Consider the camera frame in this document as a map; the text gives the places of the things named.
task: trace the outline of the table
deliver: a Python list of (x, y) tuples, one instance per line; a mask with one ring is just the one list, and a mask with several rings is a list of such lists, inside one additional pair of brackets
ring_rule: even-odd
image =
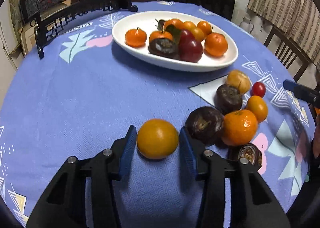
[[(260, 174), (287, 211), (304, 182), (306, 152), (315, 130), (307, 104), (282, 87), (285, 79), (292, 79), (287, 70), (251, 35), (200, 6), (137, 5), (139, 12), (176, 11), (212, 22), (234, 39), (239, 58), (229, 68), (211, 73), (168, 70), (130, 56), (112, 41), (112, 26), (130, 12), (96, 11), (77, 18), (71, 26), (81, 26), (50, 43), (44, 59), (35, 49), (28, 54), (4, 100), (0, 194), (10, 210), (25, 225), (67, 157), (95, 156), (124, 137), (131, 124), (139, 129), (150, 118), (162, 118), (179, 130), (192, 110), (208, 105), (206, 97), (200, 97), (201, 90), (237, 68), (252, 83), (266, 85), (269, 115), (253, 143), (263, 153)], [(210, 148), (223, 157), (227, 154)], [(195, 227), (203, 184), (192, 180), (180, 165), (179, 149), (158, 162), (147, 161), (135, 151), (130, 177), (114, 187), (124, 228)], [(229, 188), (226, 180), (225, 227), (230, 220)]]

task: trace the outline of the light green leaf pattern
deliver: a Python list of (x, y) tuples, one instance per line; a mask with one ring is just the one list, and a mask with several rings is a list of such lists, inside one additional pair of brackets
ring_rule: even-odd
[(84, 32), (69, 36), (69, 39), (72, 40), (72, 42), (64, 42), (62, 45), (66, 47), (65, 50), (63, 50), (60, 53), (60, 57), (65, 60), (68, 64), (70, 64), (73, 60), (73, 57), (79, 53), (80, 51), (86, 50), (89, 48), (85, 44), (87, 41), (89, 41), (94, 35), (89, 35), (94, 29), (89, 29)]

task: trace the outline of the red cherry tomato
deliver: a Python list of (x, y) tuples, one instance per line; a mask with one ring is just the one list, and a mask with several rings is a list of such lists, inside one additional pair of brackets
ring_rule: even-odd
[(266, 87), (263, 83), (257, 81), (251, 88), (251, 96), (257, 95), (261, 98), (266, 94)]

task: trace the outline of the curtain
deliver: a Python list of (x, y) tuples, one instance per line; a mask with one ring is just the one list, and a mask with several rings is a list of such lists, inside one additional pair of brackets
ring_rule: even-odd
[(284, 31), (320, 68), (320, 14), (312, 0), (250, 0), (248, 8)]

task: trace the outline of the tablecloth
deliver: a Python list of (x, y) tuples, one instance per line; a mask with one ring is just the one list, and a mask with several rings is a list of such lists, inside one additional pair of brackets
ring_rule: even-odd
[[(263, 154), (260, 174), (287, 211), (304, 182), (315, 130), (307, 104), (282, 87), (285, 79), (292, 79), (287, 70), (250, 34), (201, 6), (136, 5), (138, 12), (176, 11), (215, 24), (234, 39), (239, 58), (210, 73), (164, 69), (134, 58), (112, 40), (113, 25), (130, 12), (95, 11), (77, 18), (71, 30), (44, 48), (44, 59), (36, 49), (27, 55), (1, 109), (0, 194), (12, 213), (25, 225), (67, 157), (95, 156), (124, 137), (130, 125), (139, 129), (148, 119), (162, 118), (179, 130), (191, 111), (208, 105), (201, 90), (235, 68), (252, 83), (266, 86), (269, 115), (252, 142)], [(249, 96), (244, 95), (244, 104)], [(227, 155), (227, 150), (210, 148)], [(124, 228), (195, 227), (203, 183), (191, 178), (179, 149), (157, 162), (135, 150), (129, 177), (114, 182), (114, 187)], [(229, 190), (226, 180), (225, 227), (230, 220)]]

